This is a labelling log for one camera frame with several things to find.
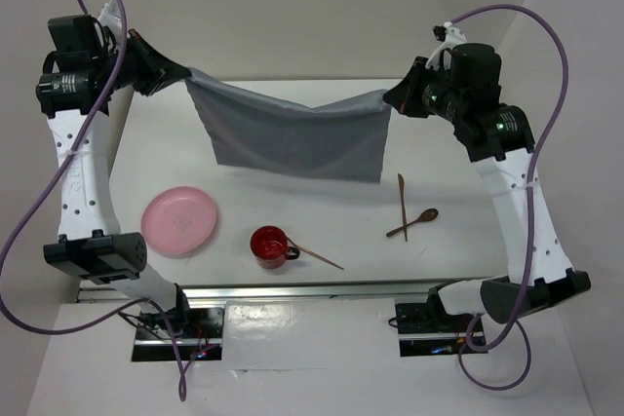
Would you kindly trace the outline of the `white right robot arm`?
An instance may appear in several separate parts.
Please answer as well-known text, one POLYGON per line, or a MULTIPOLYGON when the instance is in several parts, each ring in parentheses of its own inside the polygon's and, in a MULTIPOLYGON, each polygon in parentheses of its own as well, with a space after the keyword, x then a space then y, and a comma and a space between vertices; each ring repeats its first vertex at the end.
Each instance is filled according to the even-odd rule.
POLYGON ((534 138, 525 112, 500 100, 502 60, 491 46, 445 48, 432 61, 414 60, 383 99, 411 118, 439 116, 484 181, 507 253, 503 277, 440 284, 428 293, 425 318, 437 330, 459 316, 488 315, 498 323, 554 307, 588 291, 587 273, 563 250, 536 170, 534 138))

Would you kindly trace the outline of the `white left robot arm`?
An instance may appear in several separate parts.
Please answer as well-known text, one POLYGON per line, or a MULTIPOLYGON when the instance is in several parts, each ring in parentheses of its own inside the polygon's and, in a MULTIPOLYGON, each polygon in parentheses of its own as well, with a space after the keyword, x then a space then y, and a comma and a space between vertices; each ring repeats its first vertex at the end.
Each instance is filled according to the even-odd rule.
POLYGON ((144 323, 182 336, 193 316, 182 288, 149 266, 142 234, 122 232, 114 212, 108 102, 126 87, 153 95, 190 72, 124 27, 117 14, 51 19, 48 28, 56 48, 35 92, 63 174, 58 239, 44 246, 44 258, 69 276, 140 300, 144 323))

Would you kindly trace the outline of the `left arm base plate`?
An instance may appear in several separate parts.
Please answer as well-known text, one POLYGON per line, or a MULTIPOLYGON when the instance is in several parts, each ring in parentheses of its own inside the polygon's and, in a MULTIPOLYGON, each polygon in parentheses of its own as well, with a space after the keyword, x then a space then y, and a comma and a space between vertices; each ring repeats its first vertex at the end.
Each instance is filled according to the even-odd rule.
MULTIPOLYGON (((223 305, 193 308, 188 311, 188 323, 174 325, 175 340, 182 361, 221 360, 225 319, 223 305)), ((175 361, 175 353, 165 325, 150 321, 143 313, 127 314, 125 321, 135 328, 131 354, 132 362, 175 361)))

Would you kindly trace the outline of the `grey cloth placemat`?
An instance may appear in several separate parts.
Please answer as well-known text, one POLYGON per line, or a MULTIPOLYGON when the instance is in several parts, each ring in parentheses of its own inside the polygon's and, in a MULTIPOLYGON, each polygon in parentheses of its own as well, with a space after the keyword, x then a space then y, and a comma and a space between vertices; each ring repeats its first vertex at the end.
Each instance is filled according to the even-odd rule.
POLYGON ((309 107, 199 70, 185 83, 221 166, 313 179, 381 178, 391 117, 382 90, 309 107))

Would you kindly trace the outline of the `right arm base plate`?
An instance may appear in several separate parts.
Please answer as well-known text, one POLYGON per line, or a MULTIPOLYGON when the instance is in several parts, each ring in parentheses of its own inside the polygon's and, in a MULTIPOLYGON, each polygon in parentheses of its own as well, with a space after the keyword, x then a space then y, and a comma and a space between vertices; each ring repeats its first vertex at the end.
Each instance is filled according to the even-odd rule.
POLYGON ((398 333, 402 358, 457 355, 466 344, 471 315, 434 318, 425 303, 396 303, 387 321, 398 333))

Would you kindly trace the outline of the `red enamel mug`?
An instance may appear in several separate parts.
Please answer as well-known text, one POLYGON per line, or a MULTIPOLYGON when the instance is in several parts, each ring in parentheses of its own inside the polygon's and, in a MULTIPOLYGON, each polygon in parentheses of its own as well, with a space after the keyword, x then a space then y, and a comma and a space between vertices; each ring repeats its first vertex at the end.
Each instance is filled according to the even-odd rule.
POLYGON ((272 225, 262 226, 253 232, 250 249, 256 262, 265 270, 279 269, 300 256, 299 248, 290 244, 286 233, 272 225))

